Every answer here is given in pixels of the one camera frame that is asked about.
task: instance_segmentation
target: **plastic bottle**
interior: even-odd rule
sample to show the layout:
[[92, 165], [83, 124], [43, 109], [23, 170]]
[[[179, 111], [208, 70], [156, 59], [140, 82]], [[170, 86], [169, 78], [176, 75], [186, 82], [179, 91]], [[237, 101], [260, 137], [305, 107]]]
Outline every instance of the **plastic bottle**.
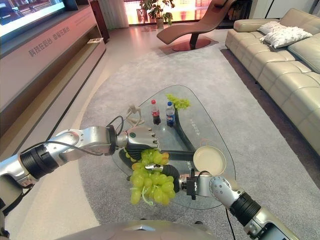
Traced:
[[151, 100], [152, 108], [151, 108], [151, 114], [153, 116], [153, 124], [159, 125], [161, 123], [160, 119], [160, 111], [159, 107], [156, 104], [156, 100]]
[[175, 121], [175, 107], [171, 101], [168, 101], [165, 113], [166, 113], [166, 124], [172, 128], [175, 125], [176, 121]]

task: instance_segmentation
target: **white plate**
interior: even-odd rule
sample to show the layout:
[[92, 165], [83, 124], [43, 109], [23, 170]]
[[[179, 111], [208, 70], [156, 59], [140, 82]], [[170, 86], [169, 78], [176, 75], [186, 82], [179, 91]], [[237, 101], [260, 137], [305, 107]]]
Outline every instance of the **white plate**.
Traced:
[[223, 174], [227, 166], [224, 154], [214, 146], [198, 148], [193, 155], [193, 163], [199, 172], [208, 171], [212, 176]]

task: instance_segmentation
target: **grape bunch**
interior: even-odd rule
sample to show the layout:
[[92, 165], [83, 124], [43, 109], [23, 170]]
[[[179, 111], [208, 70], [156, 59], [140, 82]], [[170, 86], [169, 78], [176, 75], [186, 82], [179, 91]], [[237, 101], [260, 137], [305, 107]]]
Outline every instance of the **grape bunch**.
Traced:
[[166, 94], [166, 97], [168, 98], [169, 101], [173, 103], [174, 108], [177, 110], [186, 109], [187, 107], [190, 106], [190, 102], [186, 98], [178, 98], [170, 93]]
[[130, 182], [133, 184], [131, 188], [131, 204], [138, 204], [142, 197], [143, 201], [150, 206], [154, 205], [154, 201], [167, 206], [170, 199], [176, 196], [173, 184], [174, 178], [172, 176], [145, 169], [147, 164], [165, 165], [168, 163], [168, 159], [168, 153], [161, 154], [155, 149], [146, 149], [141, 152], [141, 160], [131, 167], [133, 170], [130, 177]]

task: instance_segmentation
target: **plant pot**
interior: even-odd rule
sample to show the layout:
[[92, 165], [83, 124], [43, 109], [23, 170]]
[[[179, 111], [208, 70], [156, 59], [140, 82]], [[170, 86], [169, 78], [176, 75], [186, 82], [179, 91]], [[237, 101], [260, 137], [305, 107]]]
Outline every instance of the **plant pot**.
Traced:
[[157, 18], [156, 19], [156, 27], [158, 29], [163, 29], [164, 28], [164, 19], [163, 18]]

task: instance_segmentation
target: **television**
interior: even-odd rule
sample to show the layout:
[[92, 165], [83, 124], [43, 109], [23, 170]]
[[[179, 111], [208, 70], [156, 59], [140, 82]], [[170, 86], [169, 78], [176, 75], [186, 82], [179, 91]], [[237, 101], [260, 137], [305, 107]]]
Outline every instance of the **television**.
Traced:
[[0, 0], [1, 42], [64, 10], [63, 0]]

